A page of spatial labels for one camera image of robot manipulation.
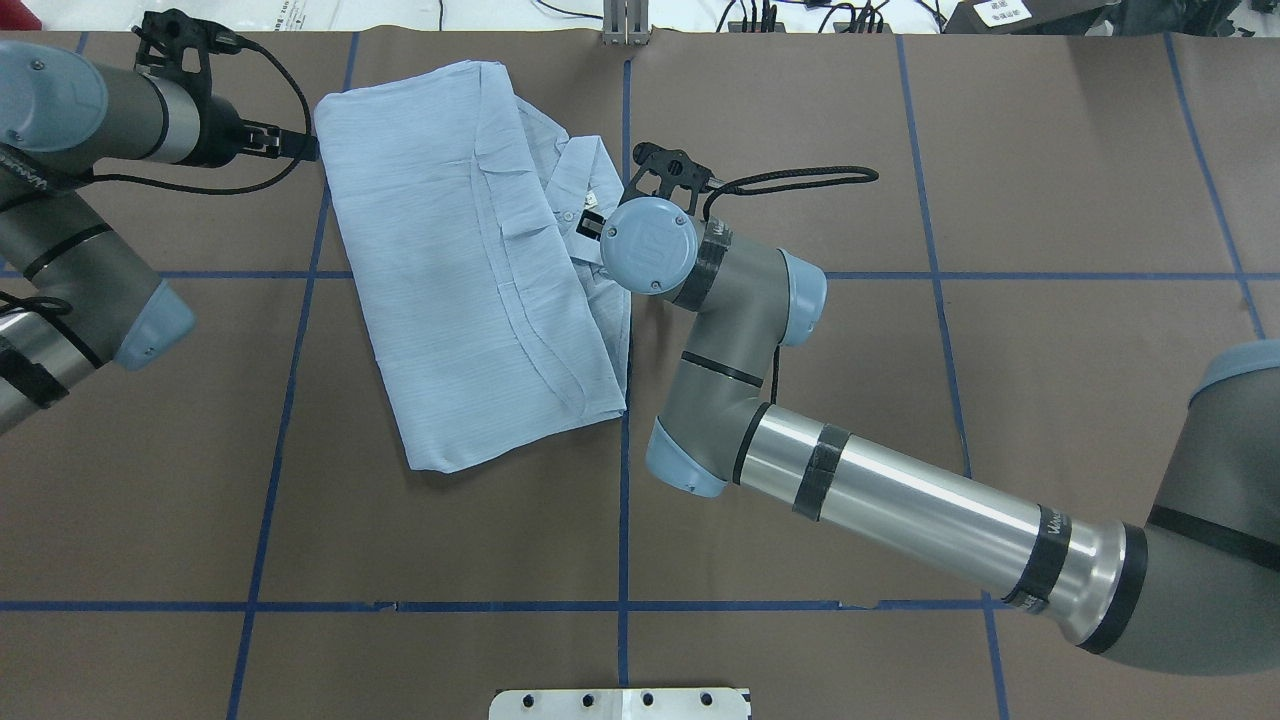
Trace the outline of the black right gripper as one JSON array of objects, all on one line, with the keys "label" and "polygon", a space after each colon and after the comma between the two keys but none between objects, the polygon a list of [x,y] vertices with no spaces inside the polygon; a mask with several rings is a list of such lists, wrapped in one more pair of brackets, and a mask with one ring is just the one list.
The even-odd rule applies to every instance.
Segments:
[{"label": "black right gripper", "polygon": [[[658,197],[671,201],[676,190],[687,191],[686,214],[692,215],[704,193],[716,188],[713,172],[694,161],[684,150],[664,149],[653,142],[640,142],[632,149],[636,172],[623,187],[622,204],[640,197]],[[582,210],[576,233],[598,241],[607,219],[594,210]]]}]

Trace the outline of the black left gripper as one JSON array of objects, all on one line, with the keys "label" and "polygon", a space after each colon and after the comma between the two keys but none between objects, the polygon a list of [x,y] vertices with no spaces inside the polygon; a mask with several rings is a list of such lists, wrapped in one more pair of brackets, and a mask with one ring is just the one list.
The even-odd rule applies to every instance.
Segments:
[{"label": "black left gripper", "polygon": [[314,135],[246,120],[212,91],[210,56],[244,50],[265,54],[260,44],[177,9],[146,12],[133,32],[140,38],[134,69],[151,83],[163,109],[163,137],[148,160],[229,163],[239,155],[319,159]]}]

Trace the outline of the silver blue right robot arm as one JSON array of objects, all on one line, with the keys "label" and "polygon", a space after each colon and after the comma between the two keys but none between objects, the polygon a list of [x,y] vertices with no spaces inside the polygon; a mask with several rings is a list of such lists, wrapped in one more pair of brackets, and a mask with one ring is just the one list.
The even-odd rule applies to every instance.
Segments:
[{"label": "silver blue right robot arm", "polygon": [[824,272],[709,213],[726,195],[870,183],[865,167],[722,181],[641,142],[608,217],[586,211],[626,288],[689,311],[658,393],[644,461],[684,493],[746,487],[1056,623],[1116,664],[1188,676],[1277,666],[1277,341],[1221,352],[1188,402],[1142,527],[1087,521],[780,405],[764,377],[803,345],[829,296]]}]

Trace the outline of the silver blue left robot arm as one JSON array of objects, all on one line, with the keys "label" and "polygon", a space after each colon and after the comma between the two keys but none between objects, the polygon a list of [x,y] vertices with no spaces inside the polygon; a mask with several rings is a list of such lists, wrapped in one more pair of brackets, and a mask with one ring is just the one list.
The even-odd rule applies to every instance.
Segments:
[{"label": "silver blue left robot arm", "polygon": [[215,20],[173,8],[146,10],[129,69],[42,44],[4,41],[3,260],[33,293],[3,295],[1,427],[51,409],[97,369],[146,368],[179,343],[195,313],[83,199],[120,182],[179,191],[160,179],[100,174],[104,159],[221,168],[239,156],[319,159],[314,114],[289,72],[301,131],[243,118],[215,94],[214,55],[243,51],[282,61]]}]

